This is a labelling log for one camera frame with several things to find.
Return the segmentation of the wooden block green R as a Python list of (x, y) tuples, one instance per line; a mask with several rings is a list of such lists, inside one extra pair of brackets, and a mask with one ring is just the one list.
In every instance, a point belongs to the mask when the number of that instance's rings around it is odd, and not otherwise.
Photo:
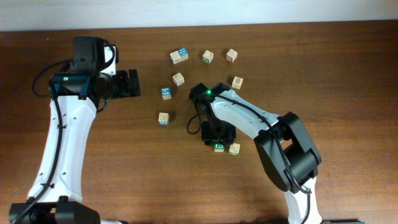
[(214, 145), (214, 151), (215, 152), (223, 152), (225, 149), (224, 145), (222, 144), (215, 144)]

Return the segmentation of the wooden block green B K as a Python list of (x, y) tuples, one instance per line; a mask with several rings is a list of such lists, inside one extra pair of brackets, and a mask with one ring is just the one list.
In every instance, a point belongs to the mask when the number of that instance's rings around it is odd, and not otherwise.
[(236, 156), (236, 155), (239, 154), (239, 151), (240, 151), (240, 145), (234, 143), (234, 144), (231, 144), (231, 145), (229, 146), (228, 154), (231, 154), (231, 155), (235, 155), (235, 156)]

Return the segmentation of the wooden block blue D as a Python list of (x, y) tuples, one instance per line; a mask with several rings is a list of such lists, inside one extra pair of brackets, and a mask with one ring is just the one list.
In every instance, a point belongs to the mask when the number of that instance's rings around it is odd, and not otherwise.
[(168, 125), (169, 124), (170, 116), (168, 113), (159, 113), (158, 122), (161, 125)]

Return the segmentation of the plain wooden block I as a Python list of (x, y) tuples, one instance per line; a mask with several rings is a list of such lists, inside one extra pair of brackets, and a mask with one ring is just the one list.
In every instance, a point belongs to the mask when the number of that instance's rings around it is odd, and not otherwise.
[(240, 90), (243, 84), (243, 79), (241, 77), (234, 77), (231, 86), (235, 89)]

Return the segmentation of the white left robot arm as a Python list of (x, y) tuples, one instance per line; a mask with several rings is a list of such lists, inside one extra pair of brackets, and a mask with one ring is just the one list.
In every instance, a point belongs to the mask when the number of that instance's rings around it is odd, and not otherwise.
[(35, 182), (24, 203), (10, 207), (10, 223), (104, 223), (83, 205), (81, 174), (99, 103), (139, 96), (136, 70), (116, 70), (118, 48), (106, 40), (73, 45), (73, 58), (49, 79), (50, 126)]

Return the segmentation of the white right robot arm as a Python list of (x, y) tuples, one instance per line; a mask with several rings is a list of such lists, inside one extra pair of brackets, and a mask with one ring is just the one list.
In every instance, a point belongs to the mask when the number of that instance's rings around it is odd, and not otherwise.
[(205, 145), (233, 149), (237, 130), (253, 139), (266, 175), (285, 195), (289, 223), (322, 222), (315, 196), (322, 157), (296, 114), (264, 111), (224, 83), (211, 89), (199, 83), (189, 99)]

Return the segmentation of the wooden block blue 5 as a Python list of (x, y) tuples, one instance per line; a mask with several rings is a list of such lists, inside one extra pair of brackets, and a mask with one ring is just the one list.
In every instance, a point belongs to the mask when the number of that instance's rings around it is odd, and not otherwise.
[(163, 100), (171, 99), (172, 93), (170, 87), (161, 88), (161, 95)]

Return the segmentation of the wooden block blue 2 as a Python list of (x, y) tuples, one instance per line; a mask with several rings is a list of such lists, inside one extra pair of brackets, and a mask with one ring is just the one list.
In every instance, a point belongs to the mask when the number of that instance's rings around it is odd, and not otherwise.
[(181, 73), (177, 73), (172, 77), (172, 80), (177, 86), (180, 86), (185, 82), (185, 79)]

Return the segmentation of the wooden block blue 1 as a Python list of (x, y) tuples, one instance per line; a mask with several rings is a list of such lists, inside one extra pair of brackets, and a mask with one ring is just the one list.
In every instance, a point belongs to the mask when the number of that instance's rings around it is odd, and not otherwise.
[(181, 62), (181, 56), (178, 51), (174, 51), (174, 52), (170, 53), (170, 59), (173, 64)]

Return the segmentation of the wooden block blue top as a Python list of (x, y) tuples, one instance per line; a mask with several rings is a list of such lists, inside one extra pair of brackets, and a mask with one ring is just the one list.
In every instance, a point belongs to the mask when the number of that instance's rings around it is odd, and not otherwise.
[(181, 61), (187, 60), (189, 58), (188, 51), (186, 50), (186, 48), (179, 49), (178, 54), (180, 56)]

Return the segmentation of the wooden block green N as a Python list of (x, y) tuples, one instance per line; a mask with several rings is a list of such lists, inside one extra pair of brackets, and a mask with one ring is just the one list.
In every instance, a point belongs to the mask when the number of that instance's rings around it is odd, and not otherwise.
[(213, 60), (214, 54), (213, 52), (210, 52), (209, 50), (206, 50), (204, 52), (204, 54), (202, 55), (202, 60), (205, 63), (211, 63), (211, 61)]

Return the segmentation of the wooden block red I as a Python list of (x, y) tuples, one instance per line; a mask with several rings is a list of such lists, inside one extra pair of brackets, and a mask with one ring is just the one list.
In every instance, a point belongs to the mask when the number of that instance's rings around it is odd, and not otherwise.
[(226, 59), (231, 63), (233, 63), (236, 60), (237, 56), (238, 56), (237, 51), (233, 49), (229, 49), (228, 52), (226, 53)]

